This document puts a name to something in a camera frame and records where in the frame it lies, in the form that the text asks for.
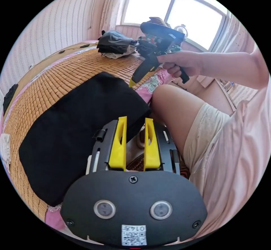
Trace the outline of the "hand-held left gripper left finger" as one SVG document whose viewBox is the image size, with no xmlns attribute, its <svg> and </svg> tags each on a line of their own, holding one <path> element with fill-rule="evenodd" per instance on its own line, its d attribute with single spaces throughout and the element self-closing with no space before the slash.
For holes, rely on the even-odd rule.
<svg viewBox="0 0 271 250">
<path fill-rule="evenodd" d="M 119 117 L 108 162 L 111 169 L 126 170 L 126 131 L 127 117 Z"/>
</svg>

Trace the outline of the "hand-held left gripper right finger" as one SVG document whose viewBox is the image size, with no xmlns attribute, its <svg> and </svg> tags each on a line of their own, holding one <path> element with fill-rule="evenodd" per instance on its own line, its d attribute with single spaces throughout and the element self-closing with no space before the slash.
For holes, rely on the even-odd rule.
<svg viewBox="0 0 271 250">
<path fill-rule="evenodd" d="M 145 119 L 144 171 L 160 168 L 160 155 L 153 119 Z"/>
</svg>

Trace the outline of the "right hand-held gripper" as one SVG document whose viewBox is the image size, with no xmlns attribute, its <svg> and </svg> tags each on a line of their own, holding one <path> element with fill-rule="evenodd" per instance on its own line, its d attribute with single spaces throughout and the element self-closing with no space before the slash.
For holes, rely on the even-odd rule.
<svg viewBox="0 0 271 250">
<path fill-rule="evenodd" d="M 145 36 L 137 40 L 136 51 L 143 57 L 143 61 L 129 81 L 130 88 L 161 65 L 158 56 L 181 51 L 180 45 L 185 39 L 184 33 L 156 23 L 143 22 L 140 30 Z"/>
</svg>

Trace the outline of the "person's right hand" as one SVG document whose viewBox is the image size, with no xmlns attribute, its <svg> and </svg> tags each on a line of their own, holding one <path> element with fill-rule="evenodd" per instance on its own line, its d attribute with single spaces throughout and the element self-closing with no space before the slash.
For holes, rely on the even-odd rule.
<svg viewBox="0 0 271 250">
<path fill-rule="evenodd" d="M 204 53 L 191 51 L 180 51 L 157 57 L 159 63 L 174 78 L 181 77 L 180 68 L 189 76 L 199 76 L 202 70 L 202 60 Z"/>
</svg>

